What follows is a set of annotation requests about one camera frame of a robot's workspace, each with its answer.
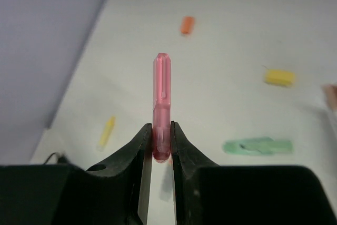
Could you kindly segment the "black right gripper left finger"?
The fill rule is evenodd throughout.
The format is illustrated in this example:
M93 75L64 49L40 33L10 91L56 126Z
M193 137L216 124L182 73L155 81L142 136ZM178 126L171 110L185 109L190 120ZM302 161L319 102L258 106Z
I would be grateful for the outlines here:
M1 167L1 224L146 224L152 126L103 161Z

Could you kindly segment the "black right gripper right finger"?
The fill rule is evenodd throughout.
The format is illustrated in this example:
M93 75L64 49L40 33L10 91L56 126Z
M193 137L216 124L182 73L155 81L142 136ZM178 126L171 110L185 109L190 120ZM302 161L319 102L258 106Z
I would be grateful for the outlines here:
M297 165L220 166L171 123L177 224L336 224L317 176Z

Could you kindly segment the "pink highlighter pen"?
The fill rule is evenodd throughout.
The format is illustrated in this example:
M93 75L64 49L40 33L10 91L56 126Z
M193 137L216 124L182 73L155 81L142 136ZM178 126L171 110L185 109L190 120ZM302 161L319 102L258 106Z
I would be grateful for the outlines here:
M153 62L152 155L164 163L171 154L171 59L160 53Z

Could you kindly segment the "white brown-capped marker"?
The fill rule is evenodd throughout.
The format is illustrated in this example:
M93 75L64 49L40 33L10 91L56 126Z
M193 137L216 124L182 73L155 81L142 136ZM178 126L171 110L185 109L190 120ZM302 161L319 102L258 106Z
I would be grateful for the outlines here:
M323 92L328 106L328 116L332 129L336 134L336 84L328 84L323 87Z

